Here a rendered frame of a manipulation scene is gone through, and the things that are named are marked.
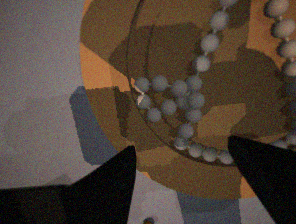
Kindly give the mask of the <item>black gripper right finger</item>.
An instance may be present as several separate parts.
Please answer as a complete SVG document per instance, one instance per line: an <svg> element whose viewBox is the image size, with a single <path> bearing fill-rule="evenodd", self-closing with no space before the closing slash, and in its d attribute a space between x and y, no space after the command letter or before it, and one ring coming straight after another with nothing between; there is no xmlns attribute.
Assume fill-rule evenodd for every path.
<svg viewBox="0 0 296 224"><path fill-rule="evenodd" d="M228 137L238 171L276 224L296 224L296 152L239 136Z"/></svg>

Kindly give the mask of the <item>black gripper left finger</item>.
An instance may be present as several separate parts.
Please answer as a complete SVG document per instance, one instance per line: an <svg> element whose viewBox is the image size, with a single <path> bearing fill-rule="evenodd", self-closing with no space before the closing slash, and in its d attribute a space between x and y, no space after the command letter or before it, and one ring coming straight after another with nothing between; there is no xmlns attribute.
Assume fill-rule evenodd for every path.
<svg viewBox="0 0 296 224"><path fill-rule="evenodd" d="M67 185L0 189L0 224L127 224L135 146Z"/></svg>

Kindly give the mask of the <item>round orange bead board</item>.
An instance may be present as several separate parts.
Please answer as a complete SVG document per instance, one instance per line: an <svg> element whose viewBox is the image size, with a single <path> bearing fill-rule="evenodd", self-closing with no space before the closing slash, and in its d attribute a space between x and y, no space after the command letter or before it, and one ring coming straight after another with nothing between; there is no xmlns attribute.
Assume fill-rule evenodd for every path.
<svg viewBox="0 0 296 224"><path fill-rule="evenodd" d="M239 136L270 144L287 141L291 133L289 106L296 97L286 92L293 81L284 74L290 59L279 49L279 21L266 13L271 0L238 0L224 12L229 22L216 32L218 48L208 52L210 68L199 73L199 91L205 104L189 146L198 143L219 155L228 150L228 137ZM204 55L202 38L213 33L210 19L222 11L218 0L86 0L80 26L82 78L93 114L102 131L121 152L135 146L136 169L151 180L177 192L215 199L239 199L256 194L235 162L219 157L208 162L174 145L178 128L189 121L186 110L150 122L140 109L141 94L134 83L157 75L171 85L196 75L193 61Z"/></svg>

